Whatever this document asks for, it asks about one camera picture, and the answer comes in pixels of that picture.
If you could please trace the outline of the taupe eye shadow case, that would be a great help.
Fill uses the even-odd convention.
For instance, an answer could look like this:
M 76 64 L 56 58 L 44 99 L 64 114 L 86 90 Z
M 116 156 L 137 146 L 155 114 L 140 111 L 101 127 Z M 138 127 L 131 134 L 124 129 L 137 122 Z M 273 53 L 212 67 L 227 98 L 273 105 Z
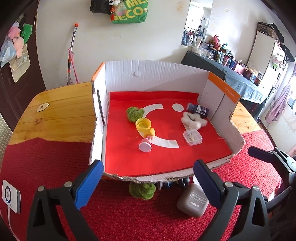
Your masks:
M 209 201 L 202 188 L 197 184 L 189 184 L 177 202 L 178 210 L 191 217 L 201 217 Z

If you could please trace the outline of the large green yarn ball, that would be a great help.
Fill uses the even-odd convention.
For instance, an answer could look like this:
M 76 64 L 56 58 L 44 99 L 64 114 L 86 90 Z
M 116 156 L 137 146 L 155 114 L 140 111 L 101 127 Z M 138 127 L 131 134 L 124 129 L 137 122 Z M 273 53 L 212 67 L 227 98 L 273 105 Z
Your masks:
M 129 192 L 135 198 L 150 200 L 153 198 L 156 186 L 153 183 L 134 183 L 130 182 Z

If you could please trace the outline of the black haired blue figurine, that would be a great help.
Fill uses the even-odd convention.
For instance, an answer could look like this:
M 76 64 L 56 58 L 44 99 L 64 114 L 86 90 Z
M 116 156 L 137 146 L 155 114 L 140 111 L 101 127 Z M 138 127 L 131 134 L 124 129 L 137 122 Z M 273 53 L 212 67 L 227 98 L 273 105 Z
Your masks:
M 168 182 L 158 182 L 156 187 L 158 190 L 167 189 L 169 190 L 173 186 L 178 186 L 181 188 L 185 188 L 190 183 L 190 178 L 182 178 L 177 181 L 168 181 Z

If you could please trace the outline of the small clear plastic box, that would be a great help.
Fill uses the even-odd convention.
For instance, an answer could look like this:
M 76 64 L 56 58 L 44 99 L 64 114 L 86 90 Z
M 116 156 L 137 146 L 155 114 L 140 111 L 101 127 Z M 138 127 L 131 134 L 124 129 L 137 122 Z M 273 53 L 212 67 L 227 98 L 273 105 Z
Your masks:
M 196 129 L 186 130 L 183 137 L 189 146 L 195 146 L 202 143 L 202 136 Z

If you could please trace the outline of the blonde pink doll figurine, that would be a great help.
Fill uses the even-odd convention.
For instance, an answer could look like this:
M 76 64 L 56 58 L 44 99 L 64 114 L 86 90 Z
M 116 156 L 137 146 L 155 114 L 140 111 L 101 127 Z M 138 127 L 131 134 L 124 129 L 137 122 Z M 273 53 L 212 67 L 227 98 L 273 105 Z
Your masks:
M 140 151 L 148 153 L 152 150 L 152 139 L 155 137 L 155 134 L 156 132 L 154 128 L 149 128 L 148 130 L 144 131 L 144 138 L 138 145 Z

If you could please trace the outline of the pink hanging cloth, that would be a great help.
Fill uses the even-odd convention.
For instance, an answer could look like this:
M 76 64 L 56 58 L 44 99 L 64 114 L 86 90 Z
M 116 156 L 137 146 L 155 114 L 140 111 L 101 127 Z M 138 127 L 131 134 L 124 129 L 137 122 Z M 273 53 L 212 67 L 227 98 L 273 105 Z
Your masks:
M 285 109 L 288 98 L 290 97 L 291 92 L 291 84 L 289 83 L 284 87 L 280 96 L 275 100 L 273 106 L 269 110 L 269 112 L 265 116 L 265 120 L 267 123 L 271 123 L 272 121 L 276 122 L 280 114 Z

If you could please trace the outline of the red knitted table cloth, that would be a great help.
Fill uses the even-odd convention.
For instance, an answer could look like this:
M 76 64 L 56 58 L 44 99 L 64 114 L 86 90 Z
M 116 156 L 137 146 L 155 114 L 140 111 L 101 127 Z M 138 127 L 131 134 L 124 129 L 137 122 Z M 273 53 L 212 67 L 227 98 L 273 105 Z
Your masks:
M 247 187 L 259 186 L 266 197 L 280 186 L 281 178 L 271 164 L 248 156 L 256 146 L 272 150 L 273 144 L 262 130 L 243 134 L 245 146 L 230 162 L 215 169 L 224 181 Z M 21 193 L 21 212 L 8 211 L 1 202 L 1 216 L 20 240 L 27 237 L 30 208 L 39 186 L 61 187 L 88 168 L 91 145 L 76 142 L 50 142 L 35 138 L 6 148 L 1 180 Z M 177 201 L 183 193 L 179 186 L 155 192 L 150 200 L 134 198 L 129 183 L 101 180 L 81 213 L 100 240 L 197 240 L 216 209 L 208 206 L 199 218 L 179 211 Z

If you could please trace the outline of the white square device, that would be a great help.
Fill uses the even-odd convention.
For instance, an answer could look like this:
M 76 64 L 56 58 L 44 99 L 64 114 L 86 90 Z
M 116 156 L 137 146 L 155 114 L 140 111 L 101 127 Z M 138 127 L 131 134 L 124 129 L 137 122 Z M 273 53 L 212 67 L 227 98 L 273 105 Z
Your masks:
M 21 212 L 21 193 L 18 189 L 12 186 L 8 181 L 3 180 L 2 199 L 5 204 L 17 214 Z

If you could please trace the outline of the dark purple bottle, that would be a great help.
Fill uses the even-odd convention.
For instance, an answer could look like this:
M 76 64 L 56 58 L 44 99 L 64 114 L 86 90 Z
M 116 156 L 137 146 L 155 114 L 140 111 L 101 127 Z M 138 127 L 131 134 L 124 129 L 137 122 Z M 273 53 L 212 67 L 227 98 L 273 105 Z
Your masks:
M 201 118 L 207 118 L 209 109 L 199 104 L 188 103 L 186 110 L 190 113 L 199 114 Z

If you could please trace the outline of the white cotton fluff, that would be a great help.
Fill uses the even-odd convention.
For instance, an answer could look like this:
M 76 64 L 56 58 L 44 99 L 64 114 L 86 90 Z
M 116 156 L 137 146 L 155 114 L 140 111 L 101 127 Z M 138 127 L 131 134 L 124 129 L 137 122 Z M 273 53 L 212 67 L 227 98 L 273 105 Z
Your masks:
M 181 122 L 189 129 L 199 130 L 200 128 L 205 127 L 208 121 L 201 118 L 198 113 L 184 112 L 183 117 L 181 118 Z

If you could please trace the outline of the small metal table plate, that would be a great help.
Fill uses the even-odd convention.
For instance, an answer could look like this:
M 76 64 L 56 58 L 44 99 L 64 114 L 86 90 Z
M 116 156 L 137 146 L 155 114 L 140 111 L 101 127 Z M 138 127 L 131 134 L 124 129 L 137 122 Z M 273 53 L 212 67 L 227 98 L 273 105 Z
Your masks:
M 49 105 L 50 105 L 49 103 L 40 104 L 39 107 L 37 108 L 37 112 L 44 111 Z

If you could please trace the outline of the white wardrobe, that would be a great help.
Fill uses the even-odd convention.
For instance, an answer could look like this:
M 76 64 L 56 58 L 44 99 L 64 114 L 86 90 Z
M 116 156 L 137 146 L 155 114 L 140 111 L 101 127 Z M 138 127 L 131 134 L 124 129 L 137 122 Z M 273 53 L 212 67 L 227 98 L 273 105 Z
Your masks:
M 256 37 L 247 63 L 258 78 L 256 85 L 264 91 L 278 86 L 286 68 L 286 54 L 281 48 L 277 30 L 274 24 L 257 23 Z

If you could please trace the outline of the yellow plastic cap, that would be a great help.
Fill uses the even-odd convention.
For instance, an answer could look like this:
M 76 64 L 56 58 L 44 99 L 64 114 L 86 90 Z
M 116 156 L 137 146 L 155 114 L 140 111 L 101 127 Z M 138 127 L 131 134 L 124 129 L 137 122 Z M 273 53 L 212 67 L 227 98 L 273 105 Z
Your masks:
M 135 123 L 136 129 L 140 133 L 144 133 L 152 126 L 152 122 L 148 118 L 139 118 Z

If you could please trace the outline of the small green yarn ball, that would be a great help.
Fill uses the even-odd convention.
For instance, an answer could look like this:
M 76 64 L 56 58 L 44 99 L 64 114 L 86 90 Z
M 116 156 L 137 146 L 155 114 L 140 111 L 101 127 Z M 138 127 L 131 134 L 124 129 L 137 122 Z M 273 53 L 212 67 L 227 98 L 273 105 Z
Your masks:
M 131 106 L 126 110 L 127 118 L 131 123 L 135 123 L 139 118 L 142 118 L 144 115 L 143 108 L 137 108 Z

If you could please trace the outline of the orange white cardboard box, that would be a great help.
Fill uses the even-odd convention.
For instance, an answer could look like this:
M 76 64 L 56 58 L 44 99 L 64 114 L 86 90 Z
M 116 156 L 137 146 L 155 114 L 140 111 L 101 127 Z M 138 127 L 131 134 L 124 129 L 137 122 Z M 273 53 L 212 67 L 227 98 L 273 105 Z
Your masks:
M 240 95 L 215 74 L 176 63 L 124 60 L 101 63 L 92 77 L 95 131 L 90 162 L 100 160 L 108 177 L 133 182 L 164 182 L 189 177 L 193 164 L 203 160 L 210 168 L 239 153 L 245 144 L 231 118 Z M 181 122 L 188 103 L 209 109 L 203 140 L 189 146 Z M 144 109 L 156 134 L 152 150 L 138 145 L 137 131 L 126 110 Z

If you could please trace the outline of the cluttered grey side table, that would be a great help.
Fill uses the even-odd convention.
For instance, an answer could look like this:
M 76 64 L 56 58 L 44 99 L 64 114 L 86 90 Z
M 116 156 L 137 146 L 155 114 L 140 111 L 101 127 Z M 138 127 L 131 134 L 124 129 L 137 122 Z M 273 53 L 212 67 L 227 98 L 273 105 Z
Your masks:
M 253 118 L 255 120 L 259 119 L 266 104 L 267 96 L 250 80 L 230 68 L 210 60 L 209 58 L 202 57 L 193 51 L 187 51 L 181 63 L 210 71 L 224 80 L 241 96 L 241 103 L 250 112 Z

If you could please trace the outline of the beige hanging organizer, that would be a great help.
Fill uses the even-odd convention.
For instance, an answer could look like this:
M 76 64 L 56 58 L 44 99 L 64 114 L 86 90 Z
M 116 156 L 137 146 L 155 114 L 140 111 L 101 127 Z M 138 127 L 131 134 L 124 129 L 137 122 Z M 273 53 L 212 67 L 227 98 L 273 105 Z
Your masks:
M 22 56 L 20 58 L 14 57 L 11 59 L 9 65 L 14 83 L 16 83 L 31 65 L 27 44 L 23 47 Z

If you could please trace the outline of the pink green plush toys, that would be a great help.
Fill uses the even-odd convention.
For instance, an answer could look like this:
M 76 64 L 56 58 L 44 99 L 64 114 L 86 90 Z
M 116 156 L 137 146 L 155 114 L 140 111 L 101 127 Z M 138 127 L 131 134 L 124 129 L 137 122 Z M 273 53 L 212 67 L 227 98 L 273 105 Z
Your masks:
M 23 54 L 23 47 L 29 40 L 33 33 L 33 26 L 30 24 L 24 24 L 23 30 L 19 29 L 20 23 L 15 21 L 10 30 L 8 31 L 8 38 L 12 40 L 14 48 L 16 50 L 16 57 L 20 58 Z

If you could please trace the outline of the orange tipped mop pole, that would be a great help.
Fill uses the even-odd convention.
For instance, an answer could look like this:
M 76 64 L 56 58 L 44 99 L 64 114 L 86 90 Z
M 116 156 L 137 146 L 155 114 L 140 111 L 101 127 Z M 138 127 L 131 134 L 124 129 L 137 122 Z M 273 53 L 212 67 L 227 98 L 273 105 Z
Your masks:
M 71 83 L 70 82 L 71 69 L 73 69 L 73 71 L 74 71 L 76 83 L 79 83 L 79 78 L 78 78 L 75 63 L 74 63 L 74 52 L 73 52 L 74 40 L 75 40 L 78 26 L 79 26 L 79 24 L 75 23 L 74 29 L 73 29 L 73 34 L 72 34 L 72 39 L 71 39 L 71 43 L 70 43 L 70 48 L 68 49 L 69 54 L 68 54 L 68 65 L 67 65 L 67 85 L 70 85 L 70 83 Z

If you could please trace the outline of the green hanging tote bag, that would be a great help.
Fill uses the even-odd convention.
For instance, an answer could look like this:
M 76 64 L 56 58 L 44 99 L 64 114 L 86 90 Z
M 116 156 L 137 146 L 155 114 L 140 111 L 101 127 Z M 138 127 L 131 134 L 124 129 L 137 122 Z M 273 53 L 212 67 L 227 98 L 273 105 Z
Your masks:
M 90 11 L 93 14 L 109 15 L 113 24 L 135 24 L 145 22 L 148 4 L 146 0 L 93 0 Z

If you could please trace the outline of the wall mirror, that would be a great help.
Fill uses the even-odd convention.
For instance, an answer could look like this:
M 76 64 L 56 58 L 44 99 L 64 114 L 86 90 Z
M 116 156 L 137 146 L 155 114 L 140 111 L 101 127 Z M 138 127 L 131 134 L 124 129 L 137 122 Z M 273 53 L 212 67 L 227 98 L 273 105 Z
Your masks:
M 198 47 L 206 39 L 210 20 L 212 0 L 190 1 L 181 44 L 188 47 Z

